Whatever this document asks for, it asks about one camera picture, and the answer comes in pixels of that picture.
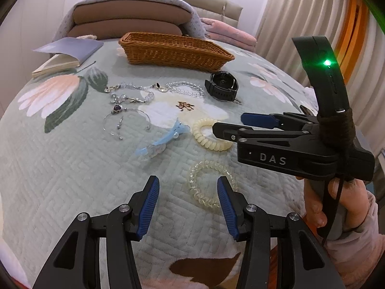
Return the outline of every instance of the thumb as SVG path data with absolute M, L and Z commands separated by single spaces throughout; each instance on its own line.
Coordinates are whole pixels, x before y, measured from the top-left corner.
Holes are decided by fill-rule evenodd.
M 340 180 L 330 181 L 328 190 L 333 199 L 337 196 Z M 344 181 L 340 203 L 347 209 L 345 229 L 356 228 L 363 223 L 369 211 L 369 199 L 362 180 Z

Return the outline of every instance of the folded pink bedding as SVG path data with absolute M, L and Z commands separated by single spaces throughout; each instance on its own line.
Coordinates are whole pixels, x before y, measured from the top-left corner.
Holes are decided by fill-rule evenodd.
M 201 22 L 208 32 L 221 34 L 249 46 L 255 46 L 257 44 L 257 40 L 253 36 L 224 22 L 212 20 L 210 18 L 201 18 Z
M 255 50 L 254 46 L 247 45 L 247 44 L 245 44 L 245 43 L 243 43 L 241 41 L 238 41 L 238 40 L 235 40 L 233 38 L 224 36 L 222 34 L 206 32 L 205 36 L 207 38 L 209 38 L 209 39 L 216 40 L 216 41 L 221 41 L 221 42 L 224 42 L 224 43 L 228 43 L 229 45 L 234 45 L 234 46 L 237 46 L 238 48 L 241 48 L 241 49 L 244 49 L 244 50 L 248 50 L 248 51 L 251 51 L 251 52 L 254 52 L 254 50 Z

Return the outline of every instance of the sleeve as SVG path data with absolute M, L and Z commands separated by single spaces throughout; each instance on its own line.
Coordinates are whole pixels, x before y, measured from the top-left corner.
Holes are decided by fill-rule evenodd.
M 378 205 L 368 192 L 370 208 L 365 221 L 326 249 L 347 289 L 360 288 L 376 267 L 385 250 L 385 236 L 379 234 Z

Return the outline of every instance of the beige curtain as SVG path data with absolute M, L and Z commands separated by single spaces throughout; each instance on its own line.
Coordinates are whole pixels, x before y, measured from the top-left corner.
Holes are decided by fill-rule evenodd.
M 346 88 L 354 122 L 377 156 L 385 147 L 385 35 L 371 13 L 365 42 Z
M 334 48 L 349 0 L 268 0 L 255 53 L 309 85 L 292 37 L 324 35 Z

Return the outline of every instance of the white cabinet door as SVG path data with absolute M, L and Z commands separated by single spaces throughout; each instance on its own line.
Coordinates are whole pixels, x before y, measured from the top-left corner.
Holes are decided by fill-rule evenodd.
M 21 45 L 24 75 L 31 79 L 31 73 L 49 59 L 49 54 L 32 50 L 47 43 L 47 10 L 49 0 L 25 0 L 22 15 Z
M 20 40 L 23 7 L 24 0 L 16 1 L 0 26 L 0 117 L 26 84 Z
M 50 43 L 63 20 L 65 0 L 48 0 L 46 43 Z

